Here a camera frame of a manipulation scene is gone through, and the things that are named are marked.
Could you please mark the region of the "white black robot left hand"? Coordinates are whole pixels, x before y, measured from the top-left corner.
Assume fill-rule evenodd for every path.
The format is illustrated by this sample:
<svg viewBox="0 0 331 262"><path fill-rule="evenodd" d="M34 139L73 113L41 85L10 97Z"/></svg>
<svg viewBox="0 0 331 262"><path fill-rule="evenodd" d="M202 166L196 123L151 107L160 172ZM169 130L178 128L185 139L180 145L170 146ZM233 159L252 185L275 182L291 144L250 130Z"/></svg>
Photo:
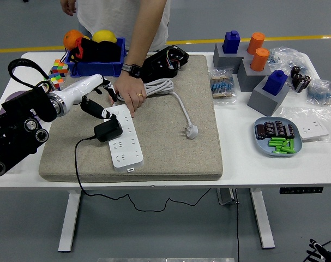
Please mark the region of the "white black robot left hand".
<svg viewBox="0 0 331 262"><path fill-rule="evenodd" d="M104 88L109 93L113 102L117 101L117 96L110 80L107 80L102 75L95 74L83 80L73 83L65 88L59 97L62 100L59 102L61 111L58 116L66 115L73 105L80 105L80 108L91 116L98 119L114 119L116 116L107 109L103 108L98 103L87 98L87 95L92 91L101 94L99 87Z"/></svg>

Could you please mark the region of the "person's right hand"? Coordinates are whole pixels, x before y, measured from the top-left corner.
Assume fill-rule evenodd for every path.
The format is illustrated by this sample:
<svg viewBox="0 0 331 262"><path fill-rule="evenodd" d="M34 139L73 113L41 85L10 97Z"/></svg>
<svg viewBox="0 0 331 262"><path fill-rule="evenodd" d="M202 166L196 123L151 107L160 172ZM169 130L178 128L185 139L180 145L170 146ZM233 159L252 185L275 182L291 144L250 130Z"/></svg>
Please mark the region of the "person's right hand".
<svg viewBox="0 0 331 262"><path fill-rule="evenodd" d="M76 13L76 0L60 0L63 12L69 16Z"/></svg>

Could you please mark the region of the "person's left hand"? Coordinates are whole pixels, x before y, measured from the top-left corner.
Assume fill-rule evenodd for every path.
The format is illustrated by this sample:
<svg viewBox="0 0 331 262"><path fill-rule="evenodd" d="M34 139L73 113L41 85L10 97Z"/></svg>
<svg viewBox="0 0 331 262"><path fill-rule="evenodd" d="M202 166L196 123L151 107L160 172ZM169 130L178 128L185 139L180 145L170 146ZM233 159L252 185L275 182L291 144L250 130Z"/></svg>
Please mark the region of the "person's left hand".
<svg viewBox="0 0 331 262"><path fill-rule="evenodd" d="M113 86L116 93L124 99L131 116L134 117L135 111L142 106L147 97L143 81L122 71Z"/></svg>

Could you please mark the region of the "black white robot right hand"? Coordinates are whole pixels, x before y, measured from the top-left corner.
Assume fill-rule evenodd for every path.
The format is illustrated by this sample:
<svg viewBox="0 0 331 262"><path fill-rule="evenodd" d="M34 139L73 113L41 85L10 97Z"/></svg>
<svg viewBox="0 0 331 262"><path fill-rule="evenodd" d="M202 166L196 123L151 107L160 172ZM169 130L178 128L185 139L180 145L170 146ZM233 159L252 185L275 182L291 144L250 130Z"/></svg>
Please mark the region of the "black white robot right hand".
<svg viewBox="0 0 331 262"><path fill-rule="evenodd" d="M313 251L307 250L307 257L304 261L331 261L331 251L324 248L325 245L319 244L317 241L310 239L309 247L313 248Z"/></svg>

